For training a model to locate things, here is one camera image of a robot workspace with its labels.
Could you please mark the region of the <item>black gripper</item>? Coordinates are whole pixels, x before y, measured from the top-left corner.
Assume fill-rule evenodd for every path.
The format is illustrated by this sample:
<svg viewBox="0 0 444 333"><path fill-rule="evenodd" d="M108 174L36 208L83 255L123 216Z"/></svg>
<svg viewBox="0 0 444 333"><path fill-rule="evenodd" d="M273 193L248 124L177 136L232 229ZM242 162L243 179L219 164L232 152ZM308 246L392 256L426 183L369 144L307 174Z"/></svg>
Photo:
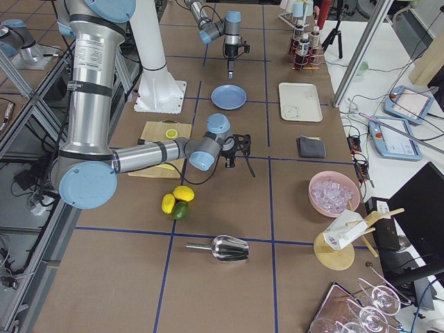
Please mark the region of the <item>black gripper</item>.
<svg viewBox="0 0 444 333"><path fill-rule="evenodd" d="M237 137L228 137L223 145L221 155L225 158L225 167L235 167L235 154L242 151L242 148Z"/></svg>
<svg viewBox="0 0 444 333"><path fill-rule="evenodd" d="M239 55L239 45L238 44L224 44L223 46L224 58L228 61L228 78L233 78L234 73L234 60Z"/></svg>

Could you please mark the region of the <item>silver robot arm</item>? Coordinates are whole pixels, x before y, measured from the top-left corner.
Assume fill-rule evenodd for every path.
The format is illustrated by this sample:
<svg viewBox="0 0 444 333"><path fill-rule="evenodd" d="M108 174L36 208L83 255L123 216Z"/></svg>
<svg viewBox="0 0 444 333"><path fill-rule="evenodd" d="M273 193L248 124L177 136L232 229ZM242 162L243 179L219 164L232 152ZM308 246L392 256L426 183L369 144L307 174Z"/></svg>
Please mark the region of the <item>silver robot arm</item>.
<svg viewBox="0 0 444 333"><path fill-rule="evenodd" d="M233 78L234 62L242 54L250 51L250 46L240 34L241 13L230 10L224 18L218 21L211 20L205 12L204 1L185 1L186 8L193 15L203 44L210 44L220 37L224 37L223 57L227 61L228 78Z"/></svg>
<svg viewBox="0 0 444 333"><path fill-rule="evenodd" d="M114 70L119 45L131 27L142 65L136 111L181 111L186 84L167 69L153 1L58 1L63 35L75 40L67 141L59 148L51 183L61 199L86 210L106 203L116 191L117 174L185 158L208 170L223 156L229 164L239 148L228 118L207 120L199 140L178 137L112 150L108 146Z"/></svg>

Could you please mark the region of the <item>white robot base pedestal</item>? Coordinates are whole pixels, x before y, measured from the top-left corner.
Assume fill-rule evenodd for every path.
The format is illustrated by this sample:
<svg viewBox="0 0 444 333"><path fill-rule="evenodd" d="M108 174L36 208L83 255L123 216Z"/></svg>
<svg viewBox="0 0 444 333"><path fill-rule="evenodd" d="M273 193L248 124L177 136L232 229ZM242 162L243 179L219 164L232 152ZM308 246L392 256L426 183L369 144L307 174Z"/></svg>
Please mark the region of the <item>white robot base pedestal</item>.
<svg viewBox="0 0 444 333"><path fill-rule="evenodd" d="M167 68L155 2L137 1L130 25L143 69L135 111L181 113L187 83Z"/></svg>

